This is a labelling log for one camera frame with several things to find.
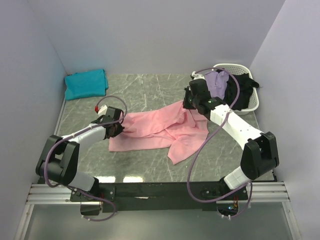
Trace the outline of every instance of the white robotic arm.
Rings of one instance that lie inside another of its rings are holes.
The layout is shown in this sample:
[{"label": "white robotic arm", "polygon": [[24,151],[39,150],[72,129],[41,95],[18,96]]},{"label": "white robotic arm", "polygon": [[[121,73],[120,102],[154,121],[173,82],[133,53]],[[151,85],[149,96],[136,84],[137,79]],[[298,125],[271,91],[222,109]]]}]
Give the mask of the white robotic arm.
[{"label": "white robotic arm", "polygon": [[203,75],[192,73],[192,81],[185,88],[183,107],[197,109],[208,120],[221,126],[243,149],[240,166],[223,178],[230,190],[255,180],[279,165],[275,136],[254,128],[220,98],[211,97]]},{"label": "white robotic arm", "polygon": [[117,136],[124,128],[119,122],[115,122],[123,114],[121,109],[103,105],[97,111],[97,114],[97,120],[77,132],[64,136],[52,135],[48,138],[36,166],[36,173],[39,176],[44,176],[44,163],[49,150],[58,141],[68,138],[68,141],[60,144],[50,156],[48,163],[49,179],[93,194],[99,191],[99,180],[97,178],[78,171],[79,153],[94,143]]}]

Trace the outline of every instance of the white wall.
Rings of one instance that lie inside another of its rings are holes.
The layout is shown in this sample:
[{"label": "white wall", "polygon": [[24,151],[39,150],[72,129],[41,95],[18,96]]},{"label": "white wall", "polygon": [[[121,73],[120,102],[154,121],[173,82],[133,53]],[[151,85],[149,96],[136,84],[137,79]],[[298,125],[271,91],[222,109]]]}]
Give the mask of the white wall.
[{"label": "white wall", "polygon": [[0,31],[0,238],[10,240],[59,115],[65,70],[26,0],[0,1]]},{"label": "white wall", "polygon": [[320,239],[320,1],[286,0],[250,69],[304,240]]},{"label": "white wall", "polygon": [[28,0],[68,73],[249,66],[285,0]]}]

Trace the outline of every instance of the purple clothing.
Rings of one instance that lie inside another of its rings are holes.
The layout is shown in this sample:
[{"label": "purple clothing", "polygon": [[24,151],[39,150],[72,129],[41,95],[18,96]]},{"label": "purple clothing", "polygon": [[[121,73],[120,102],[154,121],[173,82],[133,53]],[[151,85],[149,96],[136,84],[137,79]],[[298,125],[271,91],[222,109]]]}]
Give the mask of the purple clothing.
[{"label": "purple clothing", "polygon": [[216,72],[211,71],[204,76],[206,85],[210,91],[212,98],[219,97],[222,100],[225,98],[225,91],[227,88],[227,82],[229,80],[229,74],[225,71]]}]

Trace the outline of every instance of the black mounting bar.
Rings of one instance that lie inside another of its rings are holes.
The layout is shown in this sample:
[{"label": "black mounting bar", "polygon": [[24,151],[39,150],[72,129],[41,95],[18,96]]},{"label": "black mounting bar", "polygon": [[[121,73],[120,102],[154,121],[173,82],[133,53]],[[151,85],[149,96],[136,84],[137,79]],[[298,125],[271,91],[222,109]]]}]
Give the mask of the black mounting bar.
[{"label": "black mounting bar", "polygon": [[[201,209],[203,211],[216,211],[216,203],[200,203],[194,201],[188,193],[186,182],[133,182],[133,183],[100,183],[101,196],[113,202],[118,211],[144,211],[144,210],[188,210]],[[190,189],[194,196],[201,200],[215,199],[227,194],[230,189],[223,180],[190,182]],[[247,200],[247,189],[239,191],[223,200]],[[90,202],[82,194],[76,192],[70,197],[71,202]],[[94,215],[93,209],[99,213],[100,206],[83,205],[81,214]],[[113,207],[110,204],[102,205],[102,212],[110,213]]]}]

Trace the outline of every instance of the cable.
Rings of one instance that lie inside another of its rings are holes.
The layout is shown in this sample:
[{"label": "cable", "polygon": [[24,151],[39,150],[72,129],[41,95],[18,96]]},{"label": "cable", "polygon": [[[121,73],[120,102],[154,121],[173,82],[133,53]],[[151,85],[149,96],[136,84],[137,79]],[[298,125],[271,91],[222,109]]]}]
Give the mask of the cable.
[{"label": "cable", "polygon": [[[95,128],[98,128],[98,127],[103,127],[103,126],[110,125],[110,124],[119,123],[120,121],[122,121],[122,120],[126,117],[126,115],[127,115],[127,113],[128,113],[128,107],[127,107],[126,103],[125,103],[120,97],[118,97],[118,96],[113,96],[113,95],[105,96],[105,97],[101,98],[101,99],[98,101],[98,103],[96,104],[96,106],[98,106],[99,103],[100,103],[102,100],[106,99],[106,98],[116,98],[116,99],[118,99],[120,102],[122,102],[122,104],[123,104],[123,106],[124,106],[123,116],[122,116],[119,120],[116,120],[116,121],[105,122],[105,123],[101,123],[101,124],[94,125],[94,126],[92,126],[92,127],[87,127],[87,128],[85,128],[85,129],[83,129],[83,130],[81,130],[81,131],[79,131],[79,132],[77,132],[77,133],[75,133],[75,134],[73,134],[73,135],[70,135],[70,136],[68,136],[68,137],[66,137],[66,138],[63,138],[63,139],[59,140],[58,142],[56,142],[56,143],[52,146],[52,148],[49,150],[49,152],[48,152],[48,154],[47,154],[47,156],[46,156],[46,158],[45,158],[45,161],[44,161],[44,170],[43,170],[43,172],[44,172],[44,180],[45,180],[45,183],[46,183],[50,188],[55,188],[55,187],[57,187],[57,186],[60,185],[59,183],[54,184],[54,185],[51,184],[50,181],[49,181],[49,177],[48,177],[49,159],[50,159],[52,153],[54,152],[54,150],[56,149],[57,146],[59,146],[59,145],[60,145],[61,143],[63,143],[63,142],[66,142],[66,141],[68,141],[68,140],[70,140],[70,139],[73,139],[73,138],[75,138],[75,137],[77,137],[77,136],[79,136],[79,135],[81,135],[81,134],[84,134],[84,133],[86,133],[87,131],[89,131],[89,130],[91,130],[91,129],[95,129]],[[89,217],[87,217],[87,216],[84,216],[84,218],[85,218],[85,219],[88,219],[89,221],[93,221],[93,222],[105,221],[105,220],[110,219],[110,218],[111,218],[113,215],[115,215],[115,213],[117,212],[116,205],[115,205],[113,202],[111,202],[111,201],[109,201],[109,200],[107,200],[107,199],[103,199],[103,198],[100,198],[100,197],[96,197],[96,196],[90,195],[90,194],[86,193],[85,191],[83,191],[83,190],[81,190],[81,189],[78,189],[78,188],[77,188],[77,189],[74,189],[74,188],[71,187],[71,186],[66,186],[66,187],[67,187],[68,189],[73,190],[73,191],[78,191],[78,192],[80,192],[81,194],[83,194],[84,196],[86,196],[86,197],[88,197],[88,198],[92,198],[92,199],[95,199],[95,200],[98,200],[98,201],[102,201],[102,202],[105,202],[105,203],[107,203],[107,204],[112,205],[112,207],[113,207],[113,213],[112,213],[110,216],[108,216],[108,217],[106,217],[106,218],[103,218],[103,219],[91,219],[91,218],[89,218]]]},{"label": "cable", "polygon": [[[238,83],[238,81],[237,81],[237,79],[235,78],[234,75],[232,75],[228,70],[223,69],[223,68],[220,68],[220,67],[210,67],[210,68],[201,69],[201,70],[199,70],[199,71],[196,71],[195,74],[198,74],[198,73],[200,73],[200,72],[207,71],[207,70],[212,70],[212,69],[221,70],[221,71],[226,72],[227,74],[229,74],[229,75],[232,77],[232,79],[233,79],[234,82],[235,82],[235,85],[236,85],[236,88],[237,88],[237,92],[236,92],[236,96],[235,96],[233,102],[232,102],[231,105],[229,106],[229,108],[231,109],[231,108],[235,105],[235,103],[237,102],[237,100],[238,100],[238,98],[239,98],[239,94],[240,94],[240,86],[239,86],[239,83]],[[226,122],[228,121],[229,115],[230,115],[230,111],[228,111],[228,112],[226,113],[225,119],[223,120],[222,124],[203,142],[203,144],[200,146],[199,150],[196,152],[196,154],[195,154],[195,156],[194,156],[194,158],[193,158],[193,160],[192,160],[192,162],[191,162],[191,166],[190,166],[190,168],[189,168],[189,172],[188,172],[187,179],[186,179],[186,187],[187,187],[187,190],[188,190],[188,193],[189,193],[190,197],[191,197],[193,200],[195,200],[195,201],[197,201],[197,202],[199,202],[199,203],[214,203],[214,202],[216,202],[216,201],[222,200],[222,199],[230,196],[231,194],[234,194],[235,192],[239,191],[240,189],[242,189],[243,187],[245,187],[245,186],[247,185],[247,183],[244,184],[244,185],[241,185],[241,186],[237,187],[236,189],[228,192],[228,193],[225,194],[225,195],[222,195],[222,196],[220,196],[220,197],[217,197],[217,198],[215,198],[215,199],[210,199],[210,200],[201,200],[201,199],[199,199],[199,198],[196,198],[196,197],[193,195],[193,193],[191,192],[191,189],[190,189],[190,177],[191,177],[191,172],[192,172],[192,169],[193,169],[193,167],[194,167],[194,165],[195,165],[195,163],[196,163],[196,160],[197,160],[197,158],[198,158],[201,150],[202,150],[202,149],[204,148],[204,146],[210,141],[210,139],[212,139],[212,138],[217,134],[217,132],[219,132],[219,131],[223,128],[223,126],[224,126],[224,125],[226,124]],[[243,211],[249,206],[249,203],[250,203],[250,200],[251,200],[251,196],[252,196],[252,182],[250,182],[250,184],[251,184],[250,195],[249,195],[249,198],[248,198],[248,201],[247,201],[245,207],[241,210],[241,212],[237,213],[236,215],[234,215],[234,216],[232,216],[232,217],[239,216],[239,215],[242,214]]]}]

